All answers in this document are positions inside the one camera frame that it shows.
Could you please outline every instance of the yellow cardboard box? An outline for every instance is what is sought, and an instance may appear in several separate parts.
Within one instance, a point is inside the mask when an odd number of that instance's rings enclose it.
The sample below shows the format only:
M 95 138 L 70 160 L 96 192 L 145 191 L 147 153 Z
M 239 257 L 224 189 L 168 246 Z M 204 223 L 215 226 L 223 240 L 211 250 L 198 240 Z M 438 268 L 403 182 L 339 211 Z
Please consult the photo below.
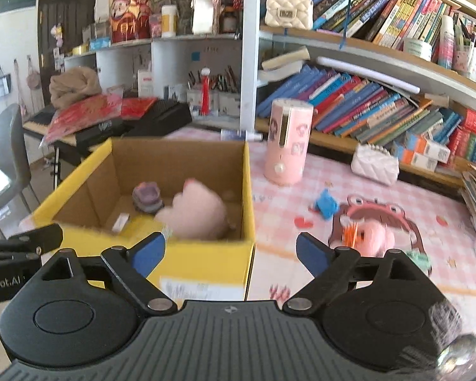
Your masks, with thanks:
M 221 196 L 235 227 L 221 241 L 169 238 L 164 258 L 148 280 L 177 302 L 184 297 L 244 300 L 255 240 L 246 143 L 109 139 L 37 208 L 33 224 L 60 224 L 62 247 L 74 248 L 78 256 L 96 256 L 113 245 L 130 248 L 163 227 L 135 210 L 133 188 L 157 182 L 169 205 L 188 178 Z M 120 213 L 130 214 L 130 221 L 113 235 Z

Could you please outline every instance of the screw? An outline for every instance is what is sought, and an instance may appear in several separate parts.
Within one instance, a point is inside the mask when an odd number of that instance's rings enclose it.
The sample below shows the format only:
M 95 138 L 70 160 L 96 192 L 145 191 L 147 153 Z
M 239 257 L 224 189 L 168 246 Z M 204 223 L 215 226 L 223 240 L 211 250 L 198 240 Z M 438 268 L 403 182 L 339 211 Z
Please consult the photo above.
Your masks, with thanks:
M 294 311 L 306 311 L 312 307 L 312 302 L 305 297 L 294 297 L 287 301 L 287 306 Z
M 165 297 L 156 297 L 148 302 L 148 307 L 154 311 L 167 311 L 172 306 L 172 300 Z

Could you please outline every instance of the white handbag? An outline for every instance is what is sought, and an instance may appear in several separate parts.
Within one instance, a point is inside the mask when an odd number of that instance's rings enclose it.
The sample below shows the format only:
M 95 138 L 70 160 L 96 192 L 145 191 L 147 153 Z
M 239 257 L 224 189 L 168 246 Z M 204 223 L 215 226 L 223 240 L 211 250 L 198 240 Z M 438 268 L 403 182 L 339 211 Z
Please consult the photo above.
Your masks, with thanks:
M 313 11 L 312 0 L 267 0 L 264 22 L 272 27 L 312 30 Z
M 399 160 L 381 146 L 358 144 L 351 170 L 357 175 L 391 186 L 399 177 Z

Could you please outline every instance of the white knob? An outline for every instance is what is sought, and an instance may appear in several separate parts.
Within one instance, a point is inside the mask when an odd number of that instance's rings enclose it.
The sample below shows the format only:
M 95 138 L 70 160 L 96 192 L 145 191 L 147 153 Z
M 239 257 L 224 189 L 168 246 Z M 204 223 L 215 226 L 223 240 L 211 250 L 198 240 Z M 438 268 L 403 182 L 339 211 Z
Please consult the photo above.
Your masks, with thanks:
M 284 164 L 283 163 L 277 163 L 275 166 L 273 166 L 273 170 L 275 170 L 275 173 L 279 174 L 284 171 Z

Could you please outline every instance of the pink plush toy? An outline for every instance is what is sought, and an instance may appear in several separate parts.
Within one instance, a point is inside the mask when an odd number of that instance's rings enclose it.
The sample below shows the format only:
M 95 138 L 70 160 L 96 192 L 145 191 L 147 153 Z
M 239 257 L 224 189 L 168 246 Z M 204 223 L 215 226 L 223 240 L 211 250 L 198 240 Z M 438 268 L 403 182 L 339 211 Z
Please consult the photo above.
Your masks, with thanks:
M 187 179 L 183 192 L 173 198 L 173 206 L 159 210 L 155 219 L 180 239 L 215 241 L 229 229 L 222 199 L 195 179 Z
M 362 257 L 383 257 L 395 246 L 395 236 L 376 220 L 366 220 L 344 228 L 344 245 L 356 249 Z

